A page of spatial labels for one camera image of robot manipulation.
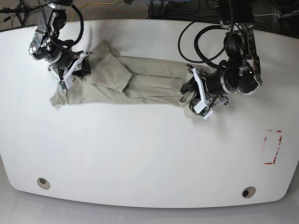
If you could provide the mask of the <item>black robot arm left side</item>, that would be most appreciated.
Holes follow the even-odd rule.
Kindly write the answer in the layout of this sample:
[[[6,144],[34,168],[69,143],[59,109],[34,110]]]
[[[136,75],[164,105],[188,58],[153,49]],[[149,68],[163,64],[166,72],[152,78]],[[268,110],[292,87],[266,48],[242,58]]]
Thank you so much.
[[[197,115],[211,112],[212,108],[228,104],[227,94],[240,92],[253,94],[261,85],[260,59],[256,52],[253,33],[254,16],[248,0],[219,0],[216,3],[219,25],[203,28],[194,38],[194,50],[200,60],[183,59],[189,62],[188,70],[193,77],[183,85],[181,93],[187,97],[186,108]],[[218,64],[207,58],[199,48],[200,38],[211,30],[226,30],[221,53],[228,60]]]

